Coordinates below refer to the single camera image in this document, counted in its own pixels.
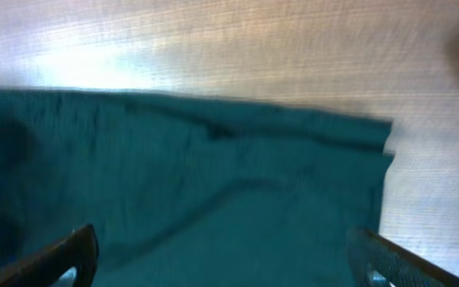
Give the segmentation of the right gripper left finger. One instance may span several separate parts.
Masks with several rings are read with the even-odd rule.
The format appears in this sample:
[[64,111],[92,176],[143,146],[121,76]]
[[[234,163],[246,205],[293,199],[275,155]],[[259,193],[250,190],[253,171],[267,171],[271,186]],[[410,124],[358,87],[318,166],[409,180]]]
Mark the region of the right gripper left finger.
[[76,271],[72,287],[90,287],[97,271],[99,245],[92,224],[74,230],[35,254],[0,269],[0,287],[42,287]]

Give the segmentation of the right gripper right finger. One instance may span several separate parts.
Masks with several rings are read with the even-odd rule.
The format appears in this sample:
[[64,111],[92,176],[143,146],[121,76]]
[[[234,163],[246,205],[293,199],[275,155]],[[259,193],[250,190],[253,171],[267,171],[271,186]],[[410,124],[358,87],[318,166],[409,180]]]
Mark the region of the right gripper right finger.
[[352,230],[347,256],[357,287],[459,287],[459,277],[369,230]]

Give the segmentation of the blue garment pile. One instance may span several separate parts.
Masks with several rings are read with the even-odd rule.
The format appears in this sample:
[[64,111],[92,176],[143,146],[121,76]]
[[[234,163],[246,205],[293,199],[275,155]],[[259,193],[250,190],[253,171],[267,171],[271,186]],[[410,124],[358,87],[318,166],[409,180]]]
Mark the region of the blue garment pile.
[[391,130],[273,104],[0,88],[0,269],[92,224],[91,286],[355,286],[347,236],[379,235]]

